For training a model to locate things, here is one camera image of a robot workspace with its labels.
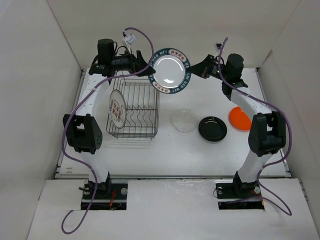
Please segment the white plate green rim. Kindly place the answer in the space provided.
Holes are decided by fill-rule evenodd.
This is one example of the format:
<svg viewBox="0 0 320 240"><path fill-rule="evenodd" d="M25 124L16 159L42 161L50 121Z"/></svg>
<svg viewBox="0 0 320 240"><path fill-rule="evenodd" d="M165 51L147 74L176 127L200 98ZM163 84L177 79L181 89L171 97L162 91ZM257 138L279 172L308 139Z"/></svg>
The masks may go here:
<svg viewBox="0 0 320 240"><path fill-rule="evenodd" d="M155 70L148 75L150 84L160 93L173 95L184 90L190 80L191 67L187 56L176 48L162 48L153 55L150 66Z"/></svg>

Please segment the white plate red characters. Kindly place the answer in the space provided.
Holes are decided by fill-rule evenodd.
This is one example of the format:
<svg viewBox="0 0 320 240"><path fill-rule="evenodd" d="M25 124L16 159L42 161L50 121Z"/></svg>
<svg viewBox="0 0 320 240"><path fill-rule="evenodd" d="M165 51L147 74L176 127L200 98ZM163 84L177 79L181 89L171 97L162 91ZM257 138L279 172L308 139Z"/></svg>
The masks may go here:
<svg viewBox="0 0 320 240"><path fill-rule="evenodd" d="M109 97L109 115L116 128L121 129L125 126L127 105L124 96L117 89L114 89Z"/></svg>

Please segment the clear glass plate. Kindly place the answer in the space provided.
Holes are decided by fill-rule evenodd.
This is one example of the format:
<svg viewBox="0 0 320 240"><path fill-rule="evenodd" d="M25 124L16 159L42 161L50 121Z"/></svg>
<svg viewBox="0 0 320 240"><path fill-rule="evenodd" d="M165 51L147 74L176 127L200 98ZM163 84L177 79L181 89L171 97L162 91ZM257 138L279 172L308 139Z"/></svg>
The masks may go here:
<svg viewBox="0 0 320 240"><path fill-rule="evenodd" d="M188 110L178 110L171 115L172 126L181 134L191 133L198 125L194 113Z"/></svg>

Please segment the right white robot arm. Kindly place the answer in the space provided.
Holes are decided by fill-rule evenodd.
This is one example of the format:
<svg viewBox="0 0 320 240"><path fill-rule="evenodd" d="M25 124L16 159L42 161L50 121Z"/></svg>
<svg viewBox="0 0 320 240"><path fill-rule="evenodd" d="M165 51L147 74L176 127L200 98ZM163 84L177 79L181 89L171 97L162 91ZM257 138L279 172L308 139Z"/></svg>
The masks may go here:
<svg viewBox="0 0 320 240"><path fill-rule="evenodd" d="M208 55L202 62L187 69L203 79L215 77L222 80L223 94L240 107L251 121L248 135L249 153L231 183L216 184L219 199L247 199L257 196L259 176L267 161L286 145L286 121L281 113L271 110L253 97L242 80L244 59L232 53L226 63L220 57Z"/></svg>

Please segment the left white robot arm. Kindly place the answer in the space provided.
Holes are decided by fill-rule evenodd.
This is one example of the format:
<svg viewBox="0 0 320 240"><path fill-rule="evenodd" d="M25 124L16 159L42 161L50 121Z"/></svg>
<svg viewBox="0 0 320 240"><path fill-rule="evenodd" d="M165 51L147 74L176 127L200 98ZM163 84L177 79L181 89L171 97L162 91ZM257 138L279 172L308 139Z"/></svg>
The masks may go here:
<svg viewBox="0 0 320 240"><path fill-rule="evenodd" d="M79 97L78 104L70 114L63 116L63 137L61 146L68 144L77 153L94 155L103 141L102 130L95 115L98 106L111 81L124 71L126 77L146 77L156 71L145 61L141 51L132 53L136 40L134 34L126 35L122 42L125 49L118 54L114 40L103 38L97 42L97 55L88 70L89 79Z"/></svg>

